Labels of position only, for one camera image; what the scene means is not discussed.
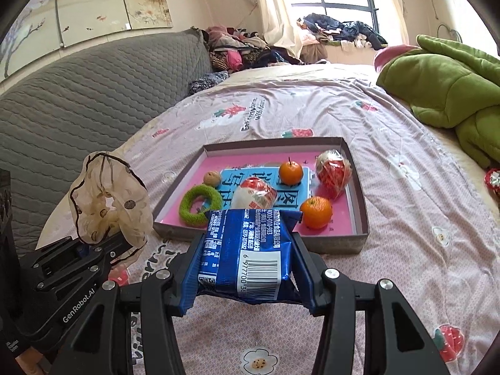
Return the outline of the person's left hand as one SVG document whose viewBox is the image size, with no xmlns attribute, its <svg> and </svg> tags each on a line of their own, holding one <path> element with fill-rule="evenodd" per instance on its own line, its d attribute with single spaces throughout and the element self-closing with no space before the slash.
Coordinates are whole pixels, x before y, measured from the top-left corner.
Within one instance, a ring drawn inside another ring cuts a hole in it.
<svg viewBox="0 0 500 375">
<path fill-rule="evenodd" d="M 29 348 L 15 359 L 26 375 L 47 375 L 47 372 L 40 365 L 43 355 L 38 350 Z"/>
</svg>

